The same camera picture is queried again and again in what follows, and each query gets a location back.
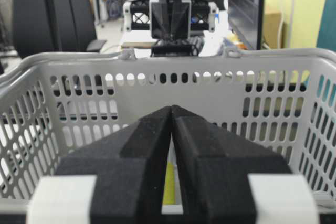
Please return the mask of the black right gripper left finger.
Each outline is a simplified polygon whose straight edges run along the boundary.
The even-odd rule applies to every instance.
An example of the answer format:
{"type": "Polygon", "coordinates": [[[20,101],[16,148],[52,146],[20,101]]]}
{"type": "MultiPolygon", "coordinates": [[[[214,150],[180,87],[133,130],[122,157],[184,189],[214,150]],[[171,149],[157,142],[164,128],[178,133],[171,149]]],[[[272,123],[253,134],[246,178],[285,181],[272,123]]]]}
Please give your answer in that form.
{"type": "Polygon", "coordinates": [[[61,158],[43,177],[27,223],[154,223],[161,215],[171,108],[61,158]]]}

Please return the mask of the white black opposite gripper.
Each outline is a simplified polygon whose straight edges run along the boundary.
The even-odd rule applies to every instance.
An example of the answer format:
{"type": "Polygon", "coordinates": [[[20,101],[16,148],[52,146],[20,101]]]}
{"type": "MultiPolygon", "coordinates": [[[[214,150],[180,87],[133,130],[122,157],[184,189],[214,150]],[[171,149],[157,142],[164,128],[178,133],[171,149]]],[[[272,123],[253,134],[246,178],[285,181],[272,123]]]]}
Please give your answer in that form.
{"type": "Polygon", "coordinates": [[[210,0],[127,0],[124,30],[148,30],[152,38],[190,38],[215,31],[217,5],[210,0]]]}

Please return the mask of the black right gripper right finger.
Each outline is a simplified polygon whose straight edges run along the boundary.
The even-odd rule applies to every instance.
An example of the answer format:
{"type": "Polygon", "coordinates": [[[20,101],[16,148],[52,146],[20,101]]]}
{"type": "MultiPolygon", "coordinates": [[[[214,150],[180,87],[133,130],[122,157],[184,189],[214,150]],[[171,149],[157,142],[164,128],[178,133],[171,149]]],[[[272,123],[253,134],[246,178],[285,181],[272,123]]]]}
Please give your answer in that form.
{"type": "Polygon", "coordinates": [[[319,223],[306,179],[282,155],[172,106],[186,197],[207,223],[319,223]]]}

